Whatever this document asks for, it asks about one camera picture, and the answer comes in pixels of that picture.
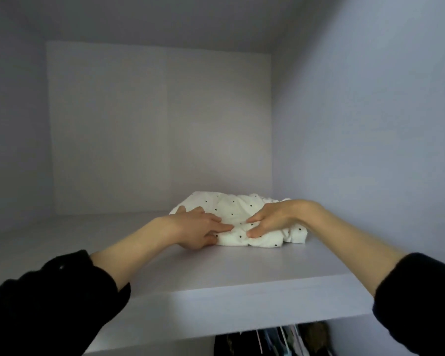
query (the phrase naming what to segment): black sweater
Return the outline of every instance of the black sweater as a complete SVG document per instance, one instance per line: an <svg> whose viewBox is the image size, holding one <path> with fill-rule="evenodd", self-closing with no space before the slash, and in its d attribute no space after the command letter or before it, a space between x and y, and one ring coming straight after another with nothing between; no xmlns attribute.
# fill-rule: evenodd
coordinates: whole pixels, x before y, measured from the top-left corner
<svg viewBox="0 0 445 356"><path fill-rule="evenodd" d="M86 251L56 257L0 286L0 355L82 355L130 294ZM445 264L404 257L377 289L373 312L410 351L445 355Z"/></svg>

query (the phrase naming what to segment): shelf surface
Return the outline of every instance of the shelf surface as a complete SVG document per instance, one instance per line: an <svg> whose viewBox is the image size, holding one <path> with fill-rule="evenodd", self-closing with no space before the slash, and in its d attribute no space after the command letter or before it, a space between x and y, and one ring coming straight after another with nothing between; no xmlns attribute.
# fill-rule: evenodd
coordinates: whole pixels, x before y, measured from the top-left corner
<svg viewBox="0 0 445 356"><path fill-rule="evenodd" d="M80 249L100 250L166 213L57 216L0 235L0 283ZM317 239L280 248L173 246L131 282L88 352L371 312L372 297Z"/></svg>

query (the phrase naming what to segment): person's left hand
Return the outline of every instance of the person's left hand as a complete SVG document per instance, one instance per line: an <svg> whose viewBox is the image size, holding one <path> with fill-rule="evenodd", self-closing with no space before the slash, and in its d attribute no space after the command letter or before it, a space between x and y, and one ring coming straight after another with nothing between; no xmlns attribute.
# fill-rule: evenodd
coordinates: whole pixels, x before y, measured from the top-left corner
<svg viewBox="0 0 445 356"><path fill-rule="evenodd" d="M234 226L221 223L221 218L205 213L202 207L189 212L180 206L176 214L161 218L164 232L172 243L190 250L199 250L204 246L215 245L218 241L215 233L231 231Z"/></svg>

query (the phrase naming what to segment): person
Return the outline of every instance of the person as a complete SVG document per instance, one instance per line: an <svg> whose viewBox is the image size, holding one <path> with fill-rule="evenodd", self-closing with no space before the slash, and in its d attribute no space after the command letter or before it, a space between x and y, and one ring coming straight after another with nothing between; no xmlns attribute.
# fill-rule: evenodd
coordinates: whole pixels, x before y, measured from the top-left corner
<svg viewBox="0 0 445 356"><path fill-rule="evenodd" d="M268 203L249 237L299 223L374 296L374 316L411 352L445 355L445 264L405 253L306 200ZM105 250L56 257L0 286L0 354L81 355L129 300L132 275L169 245L197 250L229 231L200 207L159 217Z"/></svg>

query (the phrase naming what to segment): folded cloth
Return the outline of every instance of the folded cloth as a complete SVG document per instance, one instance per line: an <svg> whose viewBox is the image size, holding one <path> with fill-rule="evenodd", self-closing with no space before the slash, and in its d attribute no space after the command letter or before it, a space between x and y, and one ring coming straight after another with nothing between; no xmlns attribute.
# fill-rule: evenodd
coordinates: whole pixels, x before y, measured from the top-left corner
<svg viewBox="0 0 445 356"><path fill-rule="evenodd" d="M259 211L266 203L273 202L279 201L258 194L237 196L220 192L197 191L172 209L170 214L176 213L181 205L186 207L188 211L201 206L205 212L221 217L223 223L234 225L231 231L217 234L218 245L280 247L284 242L304 244L307 237L307 229L302 225L294 225L289 229L272 231L256 239L247 237L246 232L256 227L259 223L246 223L246 220Z"/></svg>

